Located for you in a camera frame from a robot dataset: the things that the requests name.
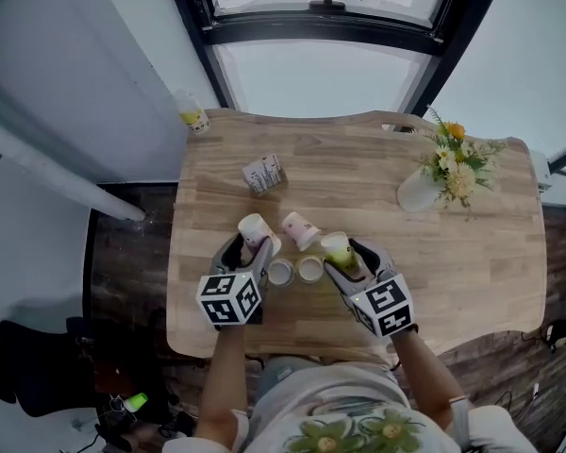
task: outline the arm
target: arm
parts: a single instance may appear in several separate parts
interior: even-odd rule
[[[247,408],[244,332],[244,326],[228,326],[218,335],[195,431],[195,437],[206,438],[229,450],[235,443],[238,427],[231,410]]]
[[[391,338],[419,410],[446,429],[453,421],[449,400],[463,395],[461,387],[415,331]]]

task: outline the paper cup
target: paper cup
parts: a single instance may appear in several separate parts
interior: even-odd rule
[[[311,246],[321,234],[319,228],[295,211],[283,219],[281,226],[301,252]]]
[[[343,231],[336,231],[323,237],[321,247],[325,251],[325,258],[335,263],[348,276],[360,270],[357,255]]]
[[[323,276],[323,261],[314,255],[302,257],[295,265],[296,272],[304,283],[316,282]]]
[[[286,287],[293,282],[293,265],[285,259],[275,259],[268,266],[268,281],[276,287]]]
[[[259,213],[247,215],[239,222],[237,229],[252,252],[259,249],[266,237],[273,240],[273,256],[281,249],[281,239],[273,233]]]

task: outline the yellow paper cup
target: yellow paper cup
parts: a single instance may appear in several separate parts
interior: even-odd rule
[[[321,239],[325,259],[335,263],[346,275],[352,276],[360,270],[357,255],[343,231],[329,233]]]

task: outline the white wall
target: white wall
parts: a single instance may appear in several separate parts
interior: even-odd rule
[[[541,193],[543,205],[566,207],[566,176],[551,175],[552,186],[546,192]]]
[[[566,146],[566,0],[494,0],[433,105],[474,136]]]
[[[88,209],[0,160],[0,320],[62,332],[67,317],[81,315],[88,218]],[[18,404],[0,400],[0,453],[77,451],[94,435],[70,423],[93,414],[85,409],[31,418]]]
[[[111,0],[171,93],[192,92],[204,109],[219,108],[174,0]]]
[[[73,171],[178,179],[187,128],[110,0],[0,0],[0,89],[42,127],[14,130]]]

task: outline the white pipe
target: white pipe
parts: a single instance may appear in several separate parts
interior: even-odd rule
[[[144,219],[144,211],[107,193],[81,176],[72,173],[0,126],[0,155],[23,166],[25,173],[43,186],[77,203],[102,211],[120,220]]]

